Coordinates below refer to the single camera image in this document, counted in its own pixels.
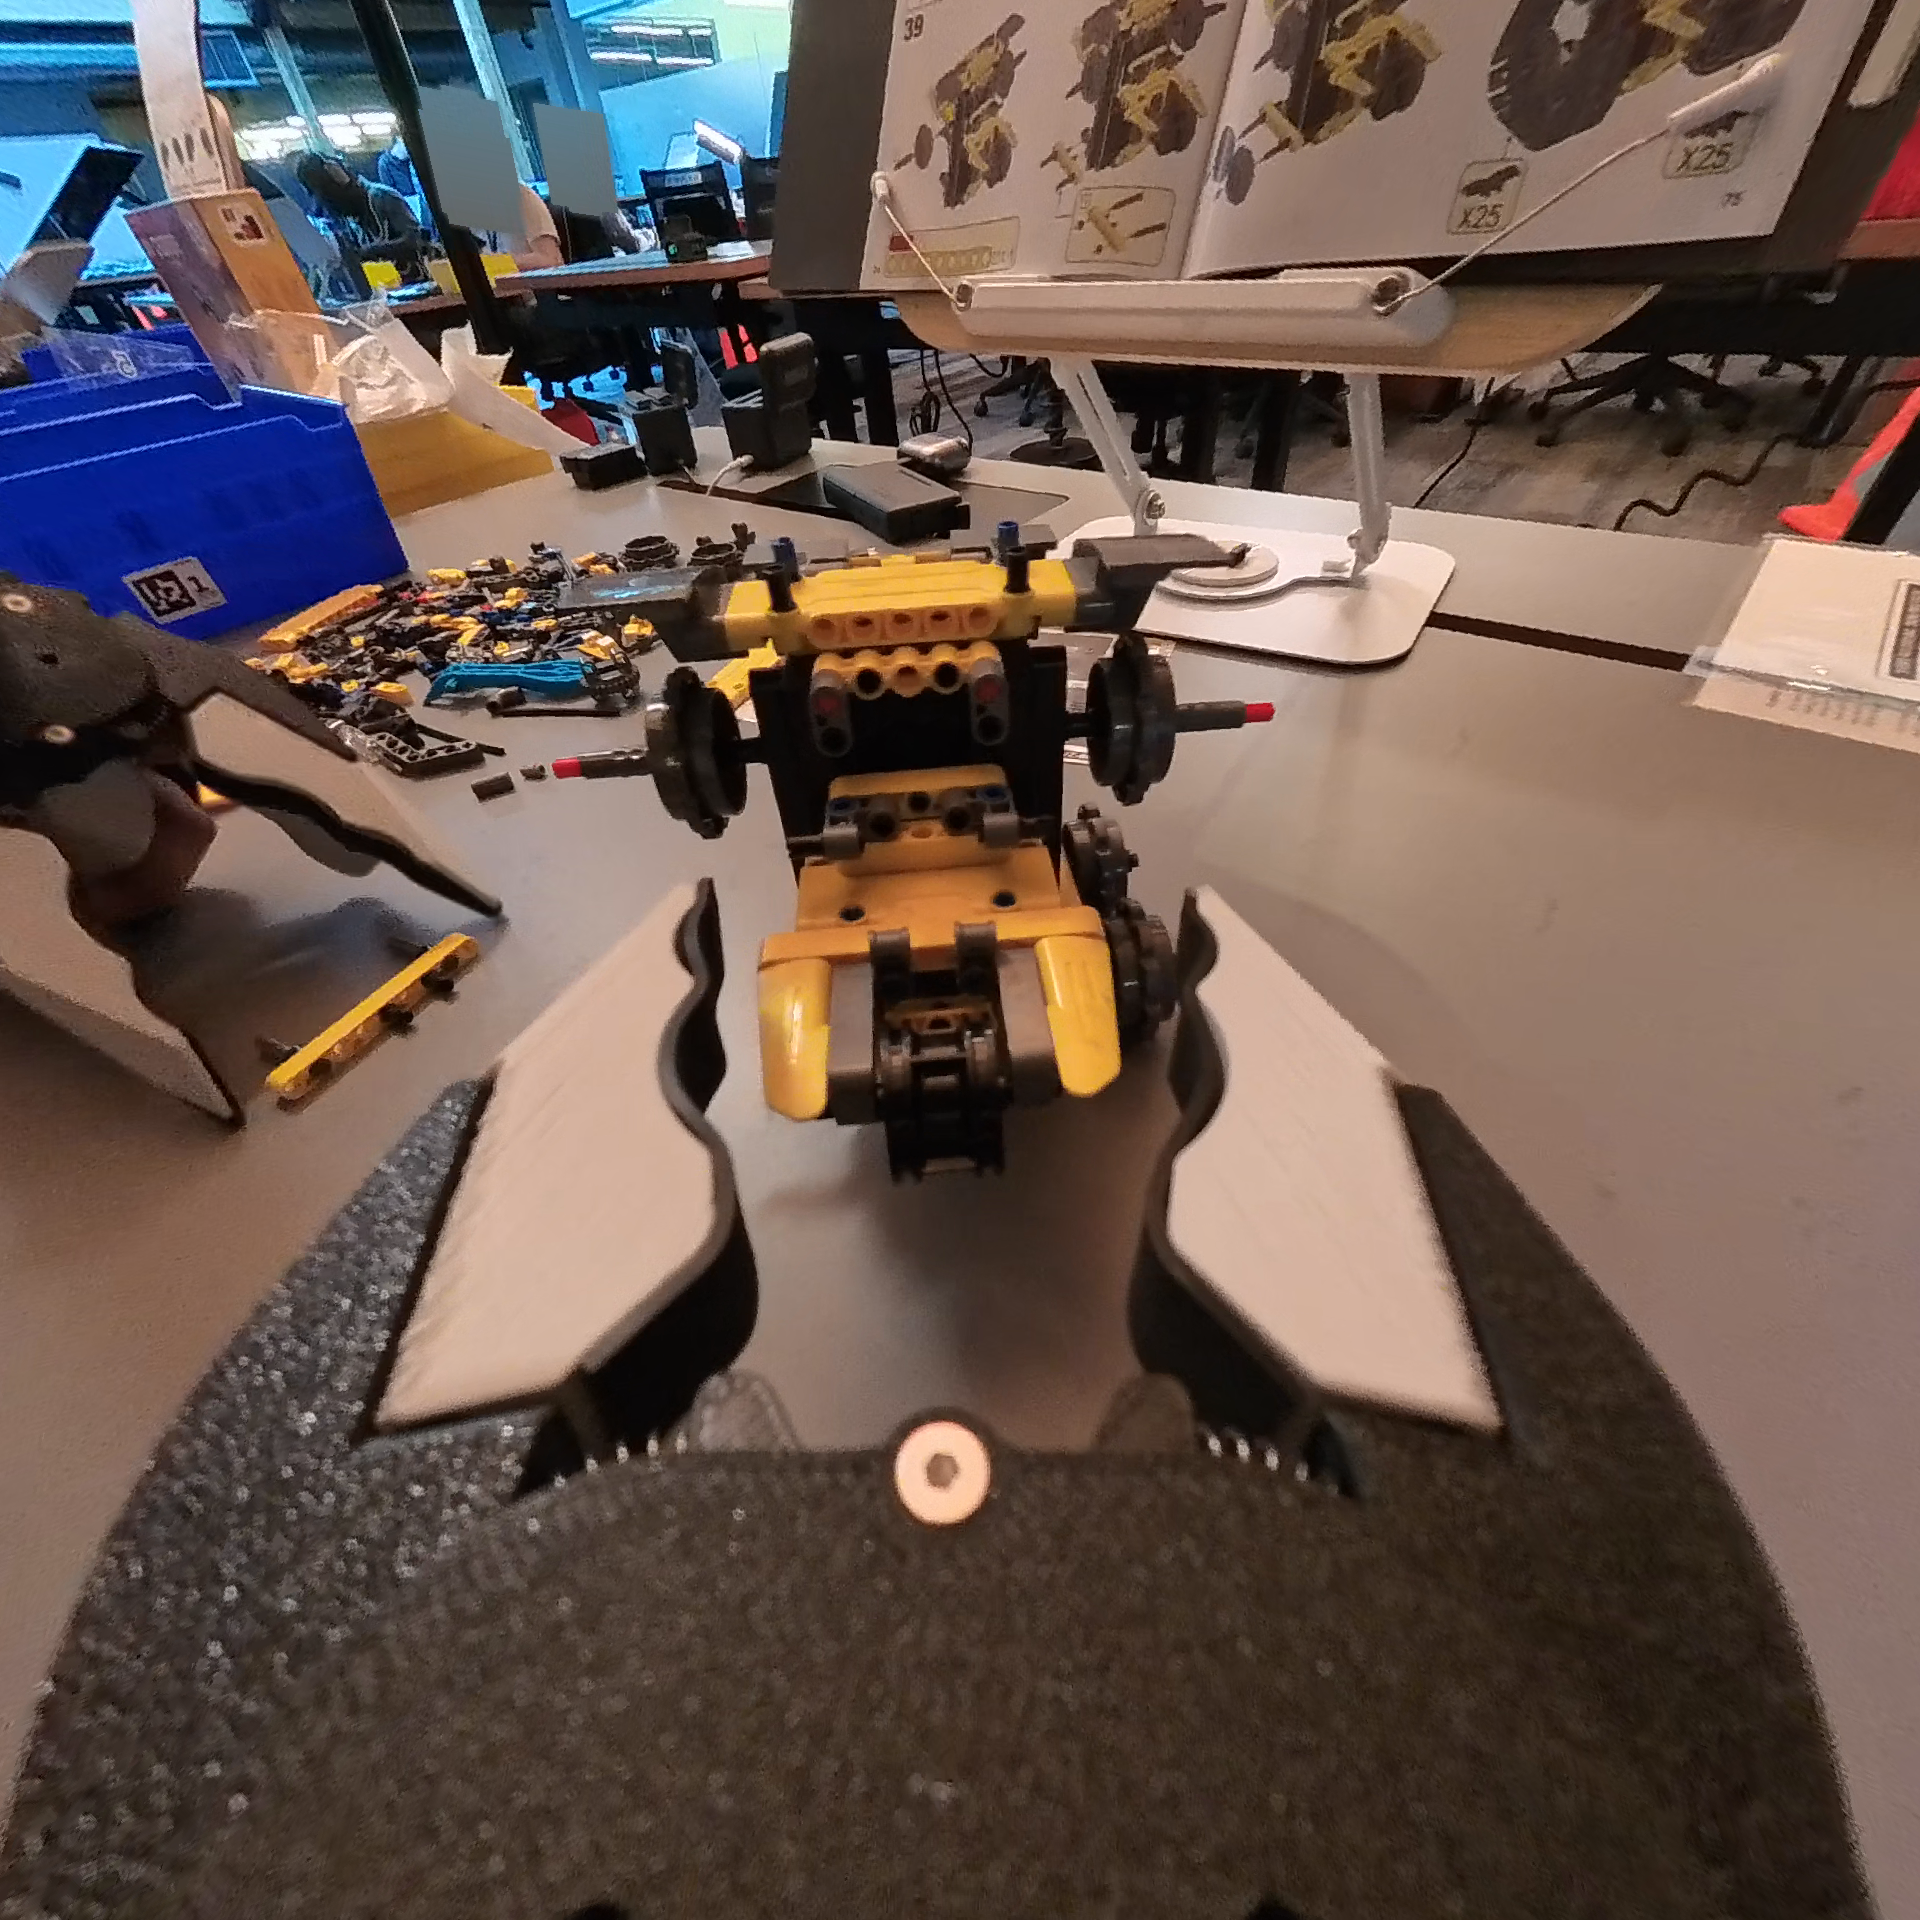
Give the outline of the clear plastic bag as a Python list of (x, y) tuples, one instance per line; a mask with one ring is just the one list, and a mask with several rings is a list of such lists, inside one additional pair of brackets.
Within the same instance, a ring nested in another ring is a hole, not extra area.
[(508, 361), (479, 353), (468, 329), (449, 337), (449, 364), (379, 303), (343, 317), (261, 311), (231, 320), (226, 343), (256, 385), (336, 402), (356, 427), (450, 417), (553, 459), (582, 448), (500, 382)]

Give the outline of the cardboard box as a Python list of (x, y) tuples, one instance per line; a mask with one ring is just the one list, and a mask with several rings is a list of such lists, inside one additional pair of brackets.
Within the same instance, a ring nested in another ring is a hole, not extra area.
[(127, 220), (229, 387), (331, 395), (323, 311), (261, 192), (136, 207)]

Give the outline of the white book stand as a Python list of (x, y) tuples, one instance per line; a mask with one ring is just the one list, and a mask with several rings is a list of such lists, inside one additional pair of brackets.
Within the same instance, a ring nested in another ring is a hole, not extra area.
[[(896, 307), (928, 346), (1048, 363), (1116, 493), (1110, 528), (1249, 543), (1264, 565), (1237, 580), (1177, 576), (1156, 588), (1145, 632), (1246, 654), (1336, 666), (1404, 660), (1437, 613), (1455, 560), (1391, 532), (1382, 459), (1384, 373), (1508, 373), (1548, 361), (1547, 341), (1497, 346), (1497, 271), (1577, 265), (1627, 275), (1651, 254), (1730, 250), (1756, 267), (1798, 238), (1822, 258), (1875, 192), (1884, 146), (1912, 112), (1917, 5), (1870, 5), (1837, 95), (1810, 138), (1769, 232), (1716, 243), (1500, 257), (1521, 226), (1467, 254), (1407, 262), (1335, 262), (1201, 279), (985, 275), (931, 286), (863, 284), (870, 217), (891, 202), (876, 166), (900, 5), (791, 5), (774, 284), (804, 297), (868, 295)], [(1164, 502), (1129, 454), (1097, 366), (1198, 366), (1237, 373), (1339, 373), (1350, 387), (1357, 526), (1284, 532), (1224, 491), (1173, 484)]]

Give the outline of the black power bank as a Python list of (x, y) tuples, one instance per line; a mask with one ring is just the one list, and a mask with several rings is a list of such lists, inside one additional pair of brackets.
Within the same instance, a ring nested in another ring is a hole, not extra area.
[(960, 493), (898, 462), (830, 465), (816, 478), (829, 510), (891, 547), (937, 543), (973, 526)]

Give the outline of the yellow black brick vehicle model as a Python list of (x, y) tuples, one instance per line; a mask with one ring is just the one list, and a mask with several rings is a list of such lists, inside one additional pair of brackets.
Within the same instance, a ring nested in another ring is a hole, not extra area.
[(681, 569), (647, 608), (677, 670), (643, 748), (558, 778), (647, 775), (717, 840), (769, 773), (794, 872), (759, 959), (760, 1080), (794, 1122), (879, 1126), (896, 1178), (999, 1171), (1013, 1108), (1089, 1098), (1181, 1003), (1178, 951), (1132, 896), (1139, 857), (1064, 758), (1140, 804), (1187, 735), (1270, 705), (1183, 702), (1140, 616), (1173, 579), (1234, 582), (1197, 535), (1024, 541), (804, 566)]

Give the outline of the building instruction booklet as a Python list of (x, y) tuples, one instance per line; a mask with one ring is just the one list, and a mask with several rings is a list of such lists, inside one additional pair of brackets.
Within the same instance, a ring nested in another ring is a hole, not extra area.
[(898, 5), (863, 284), (1765, 235), (1870, 5)]

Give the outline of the pile of loose brick parts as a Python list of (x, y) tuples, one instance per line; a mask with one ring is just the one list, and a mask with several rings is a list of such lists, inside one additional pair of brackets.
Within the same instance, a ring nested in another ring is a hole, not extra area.
[(350, 748), (403, 780), (468, 773), (504, 750), (434, 727), (430, 708), (493, 718), (621, 718), (640, 706), (640, 662), (662, 646), (648, 606), (683, 551), (638, 537), (347, 588), (266, 631), (248, 666)]

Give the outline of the brown office desk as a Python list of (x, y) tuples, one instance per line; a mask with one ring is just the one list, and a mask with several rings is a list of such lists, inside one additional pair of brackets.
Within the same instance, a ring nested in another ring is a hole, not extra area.
[(724, 243), (705, 258), (678, 261), (666, 253), (631, 253), (564, 267), (514, 273), (493, 283), (507, 299), (666, 299), (677, 295), (734, 295), (744, 284), (766, 281), (773, 243)]

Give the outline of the black desk mat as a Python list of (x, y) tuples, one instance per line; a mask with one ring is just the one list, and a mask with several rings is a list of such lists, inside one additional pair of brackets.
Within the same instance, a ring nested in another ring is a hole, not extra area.
[[(872, 466), (872, 462), (838, 461), (829, 462), (829, 466)], [(717, 488), (717, 497), (804, 517), (824, 517), (858, 528), (827, 506), (816, 478), (819, 468), (820, 466), (792, 468), (781, 475), (733, 475), (726, 484)], [(963, 475), (945, 484), (968, 502), (973, 526), (955, 535), (973, 541), (991, 541), (996, 535), (996, 526), (1004, 521), (1021, 521), (1027, 528), (1053, 526), (1053, 517), (1069, 509), (1069, 497), (1064, 493), (1010, 488), (977, 480), (970, 475)]]

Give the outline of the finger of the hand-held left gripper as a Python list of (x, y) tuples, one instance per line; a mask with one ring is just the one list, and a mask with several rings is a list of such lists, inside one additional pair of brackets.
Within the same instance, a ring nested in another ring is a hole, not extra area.
[(3, 835), (3, 991), (153, 1090), (244, 1124), (205, 1051), (148, 1008), (133, 963), (74, 917), (60, 853), (27, 830)]
[(317, 862), (349, 877), (389, 866), (423, 891), (488, 918), (503, 901), (295, 690), (219, 646), (168, 637), (129, 615), (110, 621), (155, 673), (177, 714), (172, 758), (199, 787), (278, 823)]

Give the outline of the paper sheet in clear sleeve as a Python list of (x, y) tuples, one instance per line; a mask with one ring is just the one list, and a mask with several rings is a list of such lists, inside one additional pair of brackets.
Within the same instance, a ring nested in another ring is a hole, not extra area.
[(1688, 662), (1695, 708), (1917, 757), (1917, 555), (1771, 537), (1752, 560)]

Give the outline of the black charger dock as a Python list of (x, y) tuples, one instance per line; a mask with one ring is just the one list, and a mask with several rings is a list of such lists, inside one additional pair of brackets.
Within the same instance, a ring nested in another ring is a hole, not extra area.
[(759, 348), (756, 391), (722, 402), (733, 461), (773, 473), (808, 456), (819, 355), (807, 332), (788, 332)]

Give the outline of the yellow brick beam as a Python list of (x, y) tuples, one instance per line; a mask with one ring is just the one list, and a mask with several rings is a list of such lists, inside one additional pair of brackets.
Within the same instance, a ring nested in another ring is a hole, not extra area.
[(411, 1034), (420, 1010), (453, 999), (482, 961), (481, 942), (466, 932), (453, 932), (430, 946), (401, 940), (395, 953), (401, 959), (396, 973), (314, 1039), (298, 1046), (266, 1039), (258, 1044), (268, 1068), (265, 1088), (278, 1106), (298, 1108), (311, 1103), (336, 1086), (372, 1048)]

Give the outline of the blue plastic bin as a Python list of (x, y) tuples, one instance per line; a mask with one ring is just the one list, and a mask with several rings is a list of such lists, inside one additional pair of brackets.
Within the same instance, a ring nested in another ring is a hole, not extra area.
[(406, 570), (338, 401), (234, 388), (183, 331), (20, 358), (3, 395), (6, 579), (215, 641)]

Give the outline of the yellow plastic bin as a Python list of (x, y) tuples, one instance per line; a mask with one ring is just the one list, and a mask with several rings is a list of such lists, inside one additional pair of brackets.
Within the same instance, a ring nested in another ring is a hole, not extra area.
[[(538, 478), (577, 448), (577, 438), (540, 412), (530, 388), (496, 392), (511, 417), (504, 423), (479, 423), (444, 407), (352, 423), (389, 517), (399, 521)], [(530, 427), (521, 432), (514, 417), (526, 417)]]

